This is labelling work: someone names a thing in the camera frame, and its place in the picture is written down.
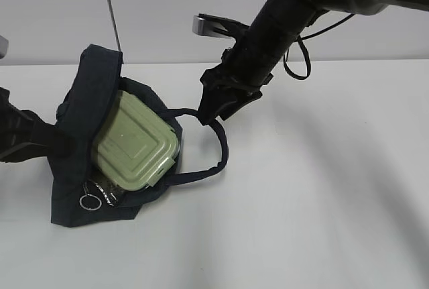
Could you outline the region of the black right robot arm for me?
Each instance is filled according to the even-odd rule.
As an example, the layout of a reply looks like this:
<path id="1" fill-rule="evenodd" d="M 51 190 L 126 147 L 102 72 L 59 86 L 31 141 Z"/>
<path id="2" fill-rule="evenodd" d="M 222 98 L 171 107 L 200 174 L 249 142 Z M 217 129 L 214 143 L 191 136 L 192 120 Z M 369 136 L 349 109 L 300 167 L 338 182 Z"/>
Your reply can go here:
<path id="1" fill-rule="evenodd" d="M 267 0 L 250 25 L 208 14 L 194 17 L 193 32 L 200 36 L 233 38 L 221 63 L 201 77 L 203 92 L 198 119 L 208 124 L 228 119 L 258 100 L 272 70 L 302 31 L 329 11 L 375 15 L 390 5 L 425 11 L 428 0 Z"/>

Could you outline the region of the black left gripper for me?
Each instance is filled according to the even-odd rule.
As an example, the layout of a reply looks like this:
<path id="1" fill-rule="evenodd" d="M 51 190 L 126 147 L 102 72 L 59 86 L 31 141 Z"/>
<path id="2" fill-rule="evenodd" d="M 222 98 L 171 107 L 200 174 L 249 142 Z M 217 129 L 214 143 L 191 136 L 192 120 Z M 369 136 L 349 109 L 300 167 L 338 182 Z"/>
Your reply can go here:
<path id="1" fill-rule="evenodd" d="M 74 138 L 44 122 L 33 111 L 19 110 L 1 89 L 1 161 L 18 163 L 38 157 L 71 155 Z"/>

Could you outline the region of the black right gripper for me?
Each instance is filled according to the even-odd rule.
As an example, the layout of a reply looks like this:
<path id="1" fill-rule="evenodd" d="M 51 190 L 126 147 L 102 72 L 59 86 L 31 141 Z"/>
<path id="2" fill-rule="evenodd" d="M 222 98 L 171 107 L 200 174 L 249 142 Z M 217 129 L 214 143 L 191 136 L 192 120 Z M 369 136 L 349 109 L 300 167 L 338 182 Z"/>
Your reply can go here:
<path id="1" fill-rule="evenodd" d="M 208 125 L 217 117 L 225 121 L 262 98 L 260 88 L 271 80 L 272 69 L 273 58 L 260 50 L 225 50 L 221 63 L 205 70 L 200 78 L 204 87 L 197 110 L 200 123 Z"/>

